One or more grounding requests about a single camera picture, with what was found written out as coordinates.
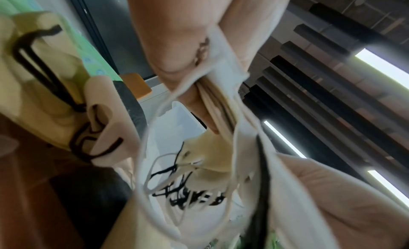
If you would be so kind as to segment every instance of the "ceiling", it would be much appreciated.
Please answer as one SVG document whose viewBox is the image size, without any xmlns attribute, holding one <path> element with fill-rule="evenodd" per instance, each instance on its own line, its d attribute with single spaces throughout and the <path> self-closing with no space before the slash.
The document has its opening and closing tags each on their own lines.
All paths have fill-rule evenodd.
<svg viewBox="0 0 409 249">
<path fill-rule="evenodd" d="M 383 3 L 377 3 L 377 0 L 291 0 L 292 5 L 296 5 L 305 11 L 315 3 L 323 3 L 332 9 L 335 9 L 345 16 L 352 18 L 353 20 L 371 28 L 375 31 L 385 35 L 391 41 L 402 45 L 405 49 L 409 50 L 409 21 L 406 20 L 406 15 L 409 14 L 409 0 L 389 0 L 392 4 L 393 2 L 398 2 L 399 4 L 404 4 L 403 8 L 398 7 L 398 9 L 392 9 L 397 6 L 385 6 Z M 380 119 L 376 118 L 367 110 L 360 108 L 353 100 L 348 96 L 343 94 L 341 91 L 337 90 L 329 83 L 326 83 L 321 78 L 317 77 L 312 71 L 310 71 L 306 66 L 299 64 L 291 56 L 287 55 L 285 52 L 280 50 L 283 43 L 287 41 L 292 41 L 309 54 L 323 62 L 328 67 L 331 67 L 334 71 L 342 75 L 348 81 L 354 83 L 360 89 L 375 97 L 381 103 L 385 104 L 391 110 L 395 111 L 397 114 L 409 120 L 409 106 L 403 101 L 387 94 L 381 86 L 376 85 L 368 79 L 354 73 L 347 66 L 339 63 L 339 61 L 333 59 L 330 55 L 326 54 L 316 46 L 310 44 L 308 41 L 300 37 L 298 34 L 293 32 L 293 29 L 299 25 L 306 23 L 298 16 L 293 13 L 286 11 L 283 18 L 281 19 L 279 25 L 272 33 L 271 37 L 266 41 L 266 43 L 258 51 L 256 57 L 254 58 L 252 64 L 250 65 L 249 72 L 250 78 L 246 81 L 249 86 L 253 86 L 255 81 L 262 76 L 262 71 L 272 66 L 269 62 L 273 57 L 280 55 L 284 57 L 287 61 L 296 65 L 305 74 L 313 78 L 320 85 L 325 87 L 327 90 L 331 91 L 336 97 L 341 99 L 344 103 L 355 109 L 358 113 L 364 116 L 367 120 L 374 123 L 377 127 L 382 129 L 384 132 L 389 134 L 396 141 L 400 142 L 403 146 L 409 149 L 409 140 L 403 138 L 398 133 L 395 133 L 387 124 L 382 122 Z M 321 33 L 325 34 L 328 29 L 321 29 Z M 313 98 L 317 103 L 323 106 L 327 111 L 336 116 L 341 122 L 346 126 L 354 130 L 347 122 L 339 118 L 334 112 L 329 108 L 326 108 L 317 99 Z"/>
</svg>

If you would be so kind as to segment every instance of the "fluorescent light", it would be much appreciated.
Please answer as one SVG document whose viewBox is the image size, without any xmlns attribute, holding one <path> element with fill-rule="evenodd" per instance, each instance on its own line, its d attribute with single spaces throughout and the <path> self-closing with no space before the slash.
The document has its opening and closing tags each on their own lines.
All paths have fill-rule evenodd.
<svg viewBox="0 0 409 249">
<path fill-rule="evenodd" d="M 409 89 L 409 74 L 402 69 L 392 65 L 367 49 L 363 49 L 356 54 L 355 57 Z"/>
<path fill-rule="evenodd" d="M 385 186 L 393 195 L 400 199 L 406 206 L 409 207 L 409 199 L 395 186 L 393 186 L 387 179 L 380 175 L 376 170 L 368 171 L 376 180 L 378 180 L 383 186 Z"/>
<path fill-rule="evenodd" d="M 283 135 L 281 135 L 281 133 L 278 132 L 278 130 L 276 130 L 276 128 L 274 128 L 268 121 L 264 121 L 264 124 L 266 124 L 267 127 L 269 127 L 279 138 L 281 138 L 281 140 L 284 141 L 284 143 L 286 143 L 287 146 L 289 146 L 297 155 L 299 155 L 302 158 L 307 158 L 296 147 L 294 147 L 294 145 L 291 144 L 288 141 L 288 139 L 286 139 Z"/>
</svg>

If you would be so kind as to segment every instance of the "green fabric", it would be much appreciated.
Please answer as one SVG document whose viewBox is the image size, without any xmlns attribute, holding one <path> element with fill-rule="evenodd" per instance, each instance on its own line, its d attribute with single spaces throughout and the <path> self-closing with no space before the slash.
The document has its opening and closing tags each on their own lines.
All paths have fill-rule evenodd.
<svg viewBox="0 0 409 249">
<path fill-rule="evenodd" d="M 0 15 L 11 16 L 18 13 L 34 11 L 43 11 L 35 0 L 0 0 Z M 78 50 L 89 75 L 107 75 L 113 81 L 122 81 L 94 46 L 91 45 L 67 19 L 62 16 L 59 17 L 71 41 Z"/>
</svg>

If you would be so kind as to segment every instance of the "hand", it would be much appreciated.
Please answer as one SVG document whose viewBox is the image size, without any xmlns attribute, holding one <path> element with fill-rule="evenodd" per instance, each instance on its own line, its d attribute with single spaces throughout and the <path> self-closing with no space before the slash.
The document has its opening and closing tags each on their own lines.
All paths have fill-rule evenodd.
<svg viewBox="0 0 409 249">
<path fill-rule="evenodd" d="M 403 249 L 409 211 L 378 190 L 312 159 L 279 155 L 307 188 L 343 249 Z"/>
<path fill-rule="evenodd" d="M 219 24 L 247 71 L 278 24 L 283 0 L 128 0 L 131 18 L 153 71 L 169 90 L 195 67 L 208 27 Z M 211 130 L 217 128 L 192 86 L 179 100 Z"/>
</svg>

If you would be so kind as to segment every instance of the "ceiling light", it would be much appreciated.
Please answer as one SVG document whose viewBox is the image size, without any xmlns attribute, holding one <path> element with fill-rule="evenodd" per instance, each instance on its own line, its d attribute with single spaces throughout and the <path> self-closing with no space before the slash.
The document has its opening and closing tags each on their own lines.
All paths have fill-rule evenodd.
<svg viewBox="0 0 409 249">
<path fill-rule="evenodd" d="M 283 135 L 281 135 L 281 133 L 278 132 L 278 130 L 276 130 L 276 128 L 274 128 L 268 121 L 264 121 L 264 124 L 266 124 L 267 127 L 269 127 L 279 138 L 281 138 L 281 140 L 284 141 L 284 143 L 286 143 L 287 146 L 289 146 L 297 155 L 299 155 L 302 158 L 307 158 L 296 147 L 294 147 L 294 145 L 291 144 L 288 141 L 288 139 L 286 139 Z"/>
<path fill-rule="evenodd" d="M 402 69 L 392 65 L 367 49 L 363 49 L 356 54 L 355 57 L 409 89 L 409 74 Z"/>
<path fill-rule="evenodd" d="M 387 179 L 380 175 L 376 170 L 368 171 L 376 180 L 378 180 L 383 186 L 385 186 L 393 195 L 400 199 L 406 206 L 409 207 L 409 199 L 395 186 L 393 186 Z"/>
</svg>

